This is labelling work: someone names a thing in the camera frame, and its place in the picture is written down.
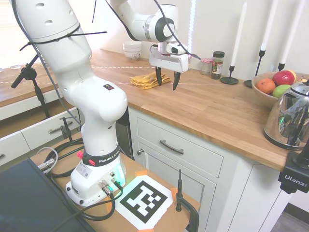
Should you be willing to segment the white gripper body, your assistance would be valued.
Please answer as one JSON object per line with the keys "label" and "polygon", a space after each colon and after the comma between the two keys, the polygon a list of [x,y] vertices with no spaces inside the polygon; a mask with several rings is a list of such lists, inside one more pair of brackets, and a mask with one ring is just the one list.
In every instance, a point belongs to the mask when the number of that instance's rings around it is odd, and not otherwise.
{"label": "white gripper body", "polygon": [[157,47],[150,48],[150,65],[174,72],[183,73],[189,70],[189,57],[187,54],[168,56],[162,55]]}

